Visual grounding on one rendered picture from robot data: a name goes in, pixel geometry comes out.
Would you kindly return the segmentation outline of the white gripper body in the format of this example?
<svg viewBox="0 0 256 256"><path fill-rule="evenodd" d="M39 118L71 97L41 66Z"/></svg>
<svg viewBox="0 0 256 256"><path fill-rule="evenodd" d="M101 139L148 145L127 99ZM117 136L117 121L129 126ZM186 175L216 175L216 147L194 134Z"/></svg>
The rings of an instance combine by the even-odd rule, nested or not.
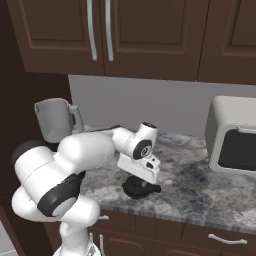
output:
<svg viewBox="0 0 256 256"><path fill-rule="evenodd" d="M158 174L160 172L160 160L154 155L151 155L149 158L134 160L121 154L117 165L120 169L129 172L148 183L157 183Z"/></svg>

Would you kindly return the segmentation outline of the black blender lid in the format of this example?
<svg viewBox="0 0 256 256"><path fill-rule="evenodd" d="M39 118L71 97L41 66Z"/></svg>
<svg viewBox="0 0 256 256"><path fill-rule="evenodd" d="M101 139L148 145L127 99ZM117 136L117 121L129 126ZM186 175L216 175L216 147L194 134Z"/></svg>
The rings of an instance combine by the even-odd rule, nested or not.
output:
<svg viewBox="0 0 256 256"><path fill-rule="evenodd" d="M144 180L130 176L122 184L124 193L135 200L143 199L148 197L152 193L160 193L161 187L159 185L153 185Z"/></svg>

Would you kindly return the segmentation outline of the grey blender jug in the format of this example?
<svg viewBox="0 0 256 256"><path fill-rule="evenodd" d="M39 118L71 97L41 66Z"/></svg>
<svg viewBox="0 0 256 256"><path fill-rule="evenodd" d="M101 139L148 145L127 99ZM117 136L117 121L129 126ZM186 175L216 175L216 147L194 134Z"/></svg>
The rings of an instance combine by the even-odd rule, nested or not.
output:
<svg viewBox="0 0 256 256"><path fill-rule="evenodd" d="M34 110L46 145L53 151L65 137L84 131L79 108L65 99L45 99L35 103Z"/></svg>

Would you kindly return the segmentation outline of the brown drawer front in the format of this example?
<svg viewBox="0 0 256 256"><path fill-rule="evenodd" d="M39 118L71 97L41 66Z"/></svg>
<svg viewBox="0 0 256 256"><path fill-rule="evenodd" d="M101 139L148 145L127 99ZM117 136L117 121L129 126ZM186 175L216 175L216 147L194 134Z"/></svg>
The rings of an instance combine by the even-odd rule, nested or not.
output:
<svg viewBox="0 0 256 256"><path fill-rule="evenodd" d="M215 234L228 240L245 239L248 241L247 245L228 245L208 238L208 234ZM204 248L209 250L218 250L222 252L234 253L252 253L256 254L256 235L250 235L241 232L233 232L212 227L197 226L186 224L182 236L184 243L194 247Z"/></svg>
<svg viewBox="0 0 256 256"><path fill-rule="evenodd" d="M99 220L94 225L95 228L121 233L135 232L136 218L134 215L110 210L101 210L100 216L107 216L108 219Z"/></svg>

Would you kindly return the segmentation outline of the brown base cupboard door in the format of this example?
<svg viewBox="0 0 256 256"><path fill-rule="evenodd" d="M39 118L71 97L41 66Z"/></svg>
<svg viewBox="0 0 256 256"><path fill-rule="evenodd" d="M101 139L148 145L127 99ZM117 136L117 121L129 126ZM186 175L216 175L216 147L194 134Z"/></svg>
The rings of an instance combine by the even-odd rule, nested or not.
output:
<svg viewBox="0 0 256 256"><path fill-rule="evenodd" d="M154 256L155 242L136 236L122 233L95 230L94 241L100 245L100 236L103 236L105 256Z"/></svg>
<svg viewBox="0 0 256 256"><path fill-rule="evenodd" d="M182 244L156 241L154 256L256 256L256 254L222 252L218 250L208 250Z"/></svg>

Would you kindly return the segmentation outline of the grey toaster oven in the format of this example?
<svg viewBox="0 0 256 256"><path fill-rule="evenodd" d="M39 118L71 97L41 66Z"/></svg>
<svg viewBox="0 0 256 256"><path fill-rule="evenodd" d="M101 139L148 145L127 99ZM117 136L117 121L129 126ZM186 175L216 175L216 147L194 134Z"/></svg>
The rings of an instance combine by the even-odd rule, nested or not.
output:
<svg viewBox="0 0 256 256"><path fill-rule="evenodd" d="M256 98L214 97L205 127L209 167L256 177L256 134L240 133L237 126L256 129Z"/></svg>

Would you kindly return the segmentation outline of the brown wall cupboard door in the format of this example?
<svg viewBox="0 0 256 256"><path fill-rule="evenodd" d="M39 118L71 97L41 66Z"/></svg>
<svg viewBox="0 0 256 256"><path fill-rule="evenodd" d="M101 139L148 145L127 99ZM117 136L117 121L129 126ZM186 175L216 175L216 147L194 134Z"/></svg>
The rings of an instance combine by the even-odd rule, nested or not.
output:
<svg viewBox="0 0 256 256"><path fill-rule="evenodd" d="M100 0L105 75L194 81L210 0L111 0L114 60L108 60L105 0Z"/></svg>
<svg viewBox="0 0 256 256"><path fill-rule="evenodd" d="M198 81L256 85L256 0L210 0Z"/></svg>
<svg viewBox="0 0 256 256"><path fill-rule="evenodd" d="M97 61L91 55L87 0L7 0L26 71L104 74L100 1L92 1Z"/></svg>

